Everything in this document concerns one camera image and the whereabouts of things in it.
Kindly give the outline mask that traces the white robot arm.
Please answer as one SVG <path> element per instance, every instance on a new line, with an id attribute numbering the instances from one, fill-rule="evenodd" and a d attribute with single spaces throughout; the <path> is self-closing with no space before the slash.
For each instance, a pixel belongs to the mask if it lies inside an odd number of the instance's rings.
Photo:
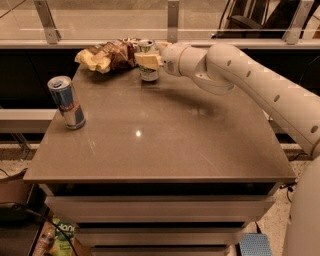
<path id="1" fill-rule="evenodd" d="M 216 95 L 239 87 L 313 158 L 293 197 L 283 256 L 320 256 L 320 97 L 221 42 L 205 50 L 141 40 L 135 60 L 148 69 L 162 67 L 170 75 L 188 77 Z"/>

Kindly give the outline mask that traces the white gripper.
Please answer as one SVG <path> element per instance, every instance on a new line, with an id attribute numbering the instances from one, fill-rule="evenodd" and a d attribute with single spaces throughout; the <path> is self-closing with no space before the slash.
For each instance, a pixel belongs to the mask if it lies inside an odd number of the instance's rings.
<path id="1" fill-rule="evenodd" d="M 161 53 L 161 57 L 159 54 L 135 53 L 136 63 L 148 69 L 158 70 L 162 60 L 163 68 L 168 74 L 177 77 L 187 75 L 182 67 L 181 59 L 189 45 L 156 41 L 155 48 Z"/>

